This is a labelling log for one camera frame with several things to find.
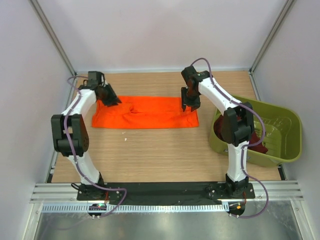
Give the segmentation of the orange t shirt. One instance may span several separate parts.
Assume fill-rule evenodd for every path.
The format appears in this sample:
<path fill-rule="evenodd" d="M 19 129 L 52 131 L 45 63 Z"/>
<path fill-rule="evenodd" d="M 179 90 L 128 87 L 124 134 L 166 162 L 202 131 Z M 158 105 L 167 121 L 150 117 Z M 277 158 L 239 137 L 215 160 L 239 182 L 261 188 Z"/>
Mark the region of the orange t shirt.
<path fill-rule="evenodd" d="M 122 103 L 106 106 L 101 100 L 91 120 L 94 128 L 180 129 L 199 126 L 198 114 L 181 108 L 180 97 L 120 96 Z"/>

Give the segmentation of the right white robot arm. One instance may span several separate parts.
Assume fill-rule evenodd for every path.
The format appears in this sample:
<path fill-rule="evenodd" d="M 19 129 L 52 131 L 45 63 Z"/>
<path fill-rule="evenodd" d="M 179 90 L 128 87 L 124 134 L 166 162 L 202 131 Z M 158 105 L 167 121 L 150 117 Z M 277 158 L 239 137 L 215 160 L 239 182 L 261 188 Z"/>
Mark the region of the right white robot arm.
<path fill-rule="evenodd" d="M 181 107 L 193 112 L 201 106 L 200 95 L 208 98 L 222 114 L 220 134 L 228 147 L 228 170 L 225 190 L 231 197 L 241 195 L 249 186 L 247 150 L 254 132 L 253 107 L 226 92 L 207 70 L 197 72 L 191 65 L 181 75 L 186 87 L 181 88 Z"/>

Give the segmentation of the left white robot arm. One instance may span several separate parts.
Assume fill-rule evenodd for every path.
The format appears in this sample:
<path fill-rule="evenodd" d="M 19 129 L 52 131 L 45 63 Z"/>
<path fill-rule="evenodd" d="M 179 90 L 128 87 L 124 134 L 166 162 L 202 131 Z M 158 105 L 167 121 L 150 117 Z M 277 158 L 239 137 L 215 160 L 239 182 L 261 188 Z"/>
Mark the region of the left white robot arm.
<path fill-rule="evenodd" d="M 85 124 L 85 116 L 90 108 L 101 101 L 105 107 L 121 104 L 111 85 L 106 81 L 105 74 L 100 71 L 89 71 L 87 76 L 81 76 L 82 85 L 76 87 L 72 80 L 67 79 L 76 91 L 70 105 L 60 114 L 51 117 L 51 131 L 54 150 L 71 161 L 80 176 L 80 191 L 93 187 L 99 191 L 111 191 L 107 188 L 101 173 L 96 169 L 88 152 L 90 140 Z"/>

